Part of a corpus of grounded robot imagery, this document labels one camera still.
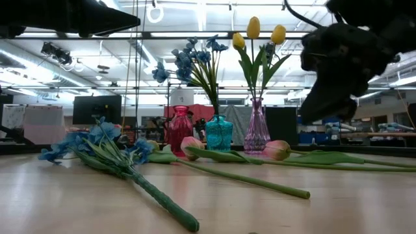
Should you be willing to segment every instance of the glass vase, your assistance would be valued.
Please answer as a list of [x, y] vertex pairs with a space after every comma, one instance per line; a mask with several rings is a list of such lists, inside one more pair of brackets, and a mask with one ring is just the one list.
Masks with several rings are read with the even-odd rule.
[[247, 154], [261, 154], [266, 148], [266, 143], [270, 141], [263, 108], [262, 99], [251, 99], [253, 103], [252, 117], [244, 139], [244, 152]]
[[226, 117], [215, 114], [213, 120], [205, 124], [207, 149], [229, 151], [233, 138], [233, 123], [225, 121]]
[[184, 157], [181, 150], [181, 143], [185, 137], [192, 137], [192, 123], [187, 114], [189, 107], [178, 105], [174, 107], [175, 116], [169, 123], [168, 143], [171, 145], [172, 152], [178, 157]]

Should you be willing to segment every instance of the yellow tulip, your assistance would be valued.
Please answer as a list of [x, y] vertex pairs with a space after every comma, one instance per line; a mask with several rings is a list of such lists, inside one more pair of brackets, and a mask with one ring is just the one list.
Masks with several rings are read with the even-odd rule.
[[252, 17], [247, 26], [247, 37], [257, 39], [260, 35], [260, 21], [257, 17]]
[[241, 36], [240, 33], [236, 32], [233, 35], [233, 47], [239, 47], [239, 48], [244, 48], [244, 46], [246, 46], [246, 42], [244, 41], [244, 38]]
[[286, 28], [282, 25], [278, 25], [274, 28], [272, 36], [270, 39], [276, 45], [280, 45], [285, 41], [286, 38]]

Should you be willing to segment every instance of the white ceiling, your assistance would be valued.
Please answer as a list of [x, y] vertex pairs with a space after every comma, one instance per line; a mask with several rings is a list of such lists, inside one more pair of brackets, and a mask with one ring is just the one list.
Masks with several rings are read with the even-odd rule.
[[[157, 23], [150, 22], [147, 16], [144, 15], [146, 1], [114, 0], [113, 2], [113, 0], [104, 0], [104, 2], [110, 7], [118, 8], [129, 14], [132, 13], [133, 3], [138, 2], [138, 16], [142, 20], [142, 25], [137, 29], [138, 31], [245, 31], [252, 16], [257, 16], [260, 19], [262, 31], [272, 31], [277, 24], [284, 25], [288, 31], [310, 31], [314, 29], [292, 16], [287, 10], [282, 10], [281, 2], [283, 1], [277, 0], [157, 1], [158, 6], [162, 7], [164, 12], [162, 20]], [[329, 25], [333, 22], [333, 19], [323, 6], [325, 2], [326, 0], [289, 0], [289, 3], [300, 14], [322, 25]], [[150, 0], [147, 3], [146, 11], [149, 11], [153, 7]], [[159, 17], [158, 10], [152, 10], [150, 14], [153, 18]], [[27, 32], [39, 31], [41, 30], [27, 29]], [[28, 51], [36, 57], [45, 59], [40, 50], [43, 43], [49, 41], [9, 40], [7, 42]], [[130, 69], [128, 77], [130, 82], [128, 85], [135, 86], [136, 52], [127, 40], [104, 40], [102, 42], [101, 56], [100, 40], [53, 40], [50, 42], [57, 47], [70, 51], [71, 56], [75, 58], [74, 60], [79, 59], [84, 64], [85, 68], [83, 71], [72, 70], [71, 73], [88, 83], [87, 86], [90, 86], [90, 83], [98, 86], [107, 86], [112, 81], [117, 81], [119, 85], [123, 86], [127, 80], [127, 67]], [[184, 48], [186, 42], [186, 40], [144, 40], [143, 46], [155, 60], [164, 59], [166, 62], [173, 62], [171, 50]], [[220, 86], [245, 86], [246, 81], [238, 63], [239, 55], [232, 48], [231, 41], [220, 40], [219, 42], [230, 46], [230, 49], [223, 52], [221, 56], [220, 68], [218, 70]], [[267, 40], [256, 40], [254, 44], [255, 51], [258, 50], [260, 45], [265, 43], [267, 43]], [[278, 48], [279, 54], [292, 53], [293, 51], [295, 54], [299, 54], [301, 50], [302, 46], [299, 40], [287, 40]], [[410, 54], [405, 59], [411, 59], [413, 56], [414, 54]], [[51, 67], [50, 64], [58, 64], [52, 58], [47, 58], [46, 60], [48, 62], [42, 63], [41, 66], [47, 69]], [[97, 68], [99, 64], [109, 66], [109, 74], [99, 74], [99, 69]], [[140, 73], [140, 80], [143, 81], [140, 85], [157, 86], [158, 83], [153, 80], [153, 77], [144, 72], [144, 69], [147, 67], [143, 61], [141, 64], [138, 64], [137, 70]], [[58, 74], [60, 71], [53, 70], [53, 72]], [[97, 75], [101, 75], [103, 78], [97, 80]], [[299, 56], [293, 55], [276, 72], [269, 86], [305, 86], [306, 75], [315, 76], [314, 73], [301, 70]], [[382, 82], [385, 82], [385, 80], [380, 79], [372, 83], [372, 85]]]

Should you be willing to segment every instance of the ceiling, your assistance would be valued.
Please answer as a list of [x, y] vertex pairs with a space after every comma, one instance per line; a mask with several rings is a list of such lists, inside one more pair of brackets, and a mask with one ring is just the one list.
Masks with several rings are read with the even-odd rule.
[[[262, 31], [272, 31], [277, 24], [284, 25], [288, 31], [311, 31], [314, 28], [301, 22], [299, 19], [292, 16], [287, 10], [282, 10], [282, 4], [278, 4], [276, 0], [165, 0], [156, 1], [157, 9], [153, 9], [152, 1], [129, 1], [129, 0], [102, 0], [107, 6], [122, 10], [129, 14], [139, 16], [142, 24], [137, 31], [145, 32], [172, 32], [172, 31], [245, 31], [246, 26], [252, 16], [257, 16], [261, 22]], [[322, 25], [329, 25], [333, 22], [332, 16], [324, 7], [326, 0], [289, 0], [295, 11], [304, 15], [305, 17], [318, 22]], [[25, 40], [24, 36], [18, 40], [7, 40], [2, 43], [8, 44], [10, 50], [6, 53], [13, 54], [19, 58], [31, 62], [27, 66], [28, 71], [25, 72], [27, 79], [32, 79], [24, 86], [109, 86], [113, 82], [117, 85], [125, 86], [127, 80], [128, 86], [136, 86], [136, 77], [140, 78], [141, 87], [156, 87], [166, 86], [166, 83], [157, 83], [152, 75], [151, 70], [157, 61], [164, 61], [167, 66], [174, 68], [174, 56], [171, 54], [173, 49], [182, 49], [187, 43], [184, 39], [166, 40], [143, 40], [138, 41], [138, 46], [142, 48], [142, 55], [136, 52], [134, 40], [129, 40], [129, 32], [126, 31], [125, 40], [46, 40], [44, 35], [47, 32], [41, 29], [29, 28], [25, 33], [36, 33], [41, 36], [36, 40]], [[70, 51], [73, 57], [73, 64], [71, 66], [64, 66], [59, 68], [57, 61], [48, 58], [41, 54], [41, 48], [45, 42], [51, 42], [54, 46]], [[231, 40], [219, 40], [221, 44], [230, 47], [221, 55], [220, 67], [218, 69], [218, 83], [220, 86], [246, 86], [245, 78], [239, 66], [239, 54], [232, 48]], [[267, 43], [268, 40], [255, 40], [254, 50], [258, 51], [258, 47]], [[251, 45], [247, 40], [248, 51]], [[300, 57], [298, 56], [302, 50], [302, 45], [299, 40], [287, 40], [283, 45], [277, 48], [277, 54], [286, 55], [292, 53], [283, 66], [275, 73], [269, 86], [310, 86], [311, 81], [316, 79], [315, 73], [303, 71], [300, 68]], [[397, 71], [402, 69], [409, 69], [416, 64], [414, 53], [409, 53], [402, 56], [402, 61], [399, 64], [391, 64], [387, 70], [388, 75], [396, 75]], [[98, 65], [105, 65], [110, 67], [108, 74], [98, 73], [100, 69]], [[10, 86], [11, 83], [1, 80], [5, 72], [13, 69], [3, 69], [3, 75], [0, 73], [0, 85]], [[40, 80], [40, 71], [50, 71], [52, 77], [61, 80], [59, 83], [41, 83], [36, 82]], [[383, 86], [388, 83], [396, 81], [397, 77], [381, 77], [373, 80], [371, 86]], [[290, 88], [287, 90], [271, 90], [268, 94], [288, 94]], [[31, 89], [31, 92], [43, 93], [46, 90]], [[82, 90], [81, 94], [90, 94], [88, 89]], [[99, 94], [123, 94], [125, 90], [109, 90], [102, 91]], [[134, 94], [134, 90], [128, 90], [128, 94]], [[247, 93], [247, 90], [242, 89], [239, 93]], [[151, 88], [143, 89], [143, 94], [161, 95], [162, 90], [152, 90]]]

